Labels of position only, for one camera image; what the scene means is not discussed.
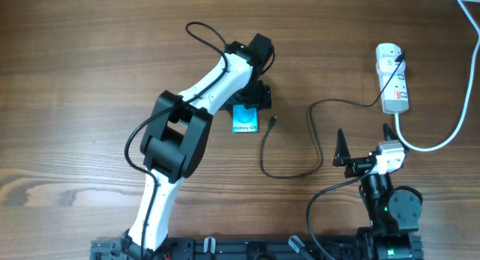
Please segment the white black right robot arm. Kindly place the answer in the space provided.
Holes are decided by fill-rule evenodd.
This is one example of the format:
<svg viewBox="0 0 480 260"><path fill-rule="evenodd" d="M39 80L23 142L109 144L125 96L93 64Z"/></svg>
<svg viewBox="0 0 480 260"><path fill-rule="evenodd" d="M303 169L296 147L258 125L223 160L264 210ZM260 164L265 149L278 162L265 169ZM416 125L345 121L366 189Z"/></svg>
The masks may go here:
<svg viewBox="0 0 480 260"><path fill-rule="evenodd" d="M360 179L360 193L370 226L357 231L357 259L423 259L419 230L423 197L408 186L394 187L390 174L404 167L408 148L387 124L385 140L366 157L353 158L342 130L337 131L333 166L343 166L347 178Z"/></svg>

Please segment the blue screen smartphone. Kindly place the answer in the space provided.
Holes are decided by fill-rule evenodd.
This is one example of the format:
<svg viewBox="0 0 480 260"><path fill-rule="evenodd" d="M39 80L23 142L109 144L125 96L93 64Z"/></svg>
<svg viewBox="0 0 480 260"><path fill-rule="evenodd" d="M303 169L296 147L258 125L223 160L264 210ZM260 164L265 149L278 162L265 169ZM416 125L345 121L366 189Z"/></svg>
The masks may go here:
<svg viewBox="0 0 480 260"><path fill-rule="evenodd" d="M232 131L234 133L256 133L258 131L257 108L246 109L243 105L232 108Z"/></svg>

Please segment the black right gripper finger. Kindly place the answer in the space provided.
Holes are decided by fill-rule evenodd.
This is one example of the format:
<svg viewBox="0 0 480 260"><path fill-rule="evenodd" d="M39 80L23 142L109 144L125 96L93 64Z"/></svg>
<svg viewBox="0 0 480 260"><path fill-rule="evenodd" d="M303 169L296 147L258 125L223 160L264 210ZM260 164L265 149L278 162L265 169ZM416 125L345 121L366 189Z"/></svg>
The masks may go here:
<svg viewBox="0 0 480 260"><path fill-rule="evenodd" d="M347 166L351 163L350 151L344 136L343 130L337 130L337 146L334 153L332 165L335 167Z"/></svg>
<svg viewBox="0 0 480 260"><path fill-rule="evenodd" d="M399 139L398 135L390 128L390 126L388 124L384 124L382 126L382 129L383 129L384 139L386 141L398 140L402 144L405 152L410 151L410 149Z"/></svg>

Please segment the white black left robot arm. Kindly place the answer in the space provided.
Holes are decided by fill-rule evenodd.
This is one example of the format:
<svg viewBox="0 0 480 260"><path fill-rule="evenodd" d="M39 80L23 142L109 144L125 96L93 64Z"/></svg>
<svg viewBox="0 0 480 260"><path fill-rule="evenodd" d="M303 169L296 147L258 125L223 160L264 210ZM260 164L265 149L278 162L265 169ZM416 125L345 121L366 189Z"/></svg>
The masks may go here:
<svg viewBox="0 0 480 260"><path fill-rule="evenodd" d="M237 133L255 132L258 111L272 106L270 87L259 79L275 54L271 39L256 34L248 45L234 41L220 54L197 84L180 94L164 91L139 126L145 189L136 220L121 237L132 259L151 258L167 239L179 187L203 158L215 113L230 111Z"/></svg>

